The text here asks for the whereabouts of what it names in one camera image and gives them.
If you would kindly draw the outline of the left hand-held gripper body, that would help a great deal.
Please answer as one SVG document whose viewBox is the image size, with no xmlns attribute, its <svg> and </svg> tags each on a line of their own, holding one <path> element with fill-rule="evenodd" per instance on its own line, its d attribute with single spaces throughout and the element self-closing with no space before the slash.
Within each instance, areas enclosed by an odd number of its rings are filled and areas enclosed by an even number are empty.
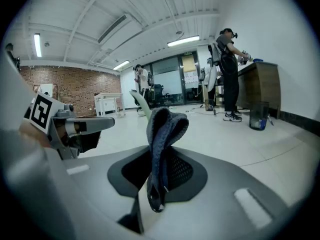
<svg viewBox="0 0 320 240">
<path fill-rule="evenodd" d="M 62 103 L 42 92 L 37 92 L 31 103 L 29 122 L 42 131 L 61 159 L 76 159 L 80 148 L 70 143 L 80 132 L 79 121 L 72 104 Z"/>
</svg>

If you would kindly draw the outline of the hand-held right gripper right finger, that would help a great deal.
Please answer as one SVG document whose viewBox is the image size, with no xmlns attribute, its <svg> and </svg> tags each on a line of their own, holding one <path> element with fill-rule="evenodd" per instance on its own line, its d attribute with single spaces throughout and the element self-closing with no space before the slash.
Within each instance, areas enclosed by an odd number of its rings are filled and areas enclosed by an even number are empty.
<svg viewBox="0 0 320 240">
<path fill-rule="evenodd" d="M 239 166 L 191 150 L 170 153 L 193 167 L 189 181 L 172 190 L 200 191 L 184 202 L 169 202 L 144 220 L 152 240 L 269 240 L 290 221 L 293 211 L 268 186 Z"/>
</svg>

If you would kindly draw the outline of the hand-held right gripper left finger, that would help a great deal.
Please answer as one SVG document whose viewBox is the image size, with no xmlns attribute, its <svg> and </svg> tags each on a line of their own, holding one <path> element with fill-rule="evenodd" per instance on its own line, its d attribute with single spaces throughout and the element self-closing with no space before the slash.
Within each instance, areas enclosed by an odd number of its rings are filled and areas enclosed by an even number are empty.
<svg viewBox="0 0 320 240">
<path fill-rule="evenodd" d="M 122 152 L 62 160 L 52 148 L 19 133 L 4 136 L 4 184 L 34 240 L 146 240 L 138 196 L 112 186 L 112 164 L 145 146 Z"/>
</svg>

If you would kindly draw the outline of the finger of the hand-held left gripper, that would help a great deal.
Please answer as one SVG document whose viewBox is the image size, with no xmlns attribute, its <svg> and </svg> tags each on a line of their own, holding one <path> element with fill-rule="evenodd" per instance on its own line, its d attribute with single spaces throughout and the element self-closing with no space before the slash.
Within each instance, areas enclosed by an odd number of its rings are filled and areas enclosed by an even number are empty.
<svg viewBox="0 0 320 240">
<path fill-rule="evenodd" d="M 113 117 L 75 117 L 67 118 L 65 130 L 70 147 L 86 152 L 98 145 L 101 132 L 115 125 Z"/>
</svg>

